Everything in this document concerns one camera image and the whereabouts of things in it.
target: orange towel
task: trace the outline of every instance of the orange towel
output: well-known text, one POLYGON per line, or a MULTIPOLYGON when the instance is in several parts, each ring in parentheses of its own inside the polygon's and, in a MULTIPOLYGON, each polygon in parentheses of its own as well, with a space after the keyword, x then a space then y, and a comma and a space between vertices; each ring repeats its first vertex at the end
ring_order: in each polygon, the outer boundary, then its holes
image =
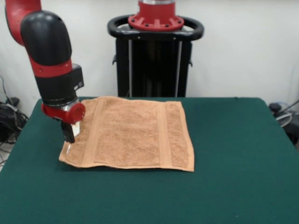
POLYGON ((78 168, 169 168, 194 171, 194 150, 181 102, 100 97, 83 100, 86 115, 59 160, 78 168))

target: red robot arm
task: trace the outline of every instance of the red robot arm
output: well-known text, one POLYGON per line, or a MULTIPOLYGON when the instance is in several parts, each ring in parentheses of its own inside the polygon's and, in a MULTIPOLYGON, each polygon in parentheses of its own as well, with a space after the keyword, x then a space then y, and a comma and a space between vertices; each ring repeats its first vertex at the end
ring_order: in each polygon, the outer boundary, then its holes
POLYGON ((61 121, 64 139, 75 141, 71 125, 85 115, 76 90, 84 86, 82 69, 71 63, 71 43, 65 24, 54 13, 42 11, 40 0, 6 0, 12 37, 26 48, 42 111, 61 121))

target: green table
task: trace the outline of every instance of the green table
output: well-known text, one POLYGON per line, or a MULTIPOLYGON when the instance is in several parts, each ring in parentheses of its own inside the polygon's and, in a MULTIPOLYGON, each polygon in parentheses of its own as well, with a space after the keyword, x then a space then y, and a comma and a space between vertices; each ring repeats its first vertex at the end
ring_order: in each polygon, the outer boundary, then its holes
POLYGON ((60 124, 42 114, 39 101, 0 173, 0 222, 299 224, 299 155, 266 104, 179 100, 194 173, 65 165, 60 124))

